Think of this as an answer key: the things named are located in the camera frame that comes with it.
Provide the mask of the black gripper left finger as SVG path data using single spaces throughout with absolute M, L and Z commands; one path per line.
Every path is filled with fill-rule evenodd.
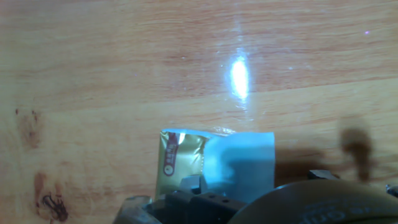
M 183 178 L 177 190 L 154 202 L 154 217 L 162 224 L 227 224 L 246 205 L 224 195 L 204 193 L 205 187 L 200 175 Z

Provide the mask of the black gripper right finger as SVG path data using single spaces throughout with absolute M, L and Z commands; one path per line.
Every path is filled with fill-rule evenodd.
M 308 179 L 326 179 L 326 180 L 339 180 L 337 175 L 332 174 L 329 170 L 310 170 L 307 174 Z

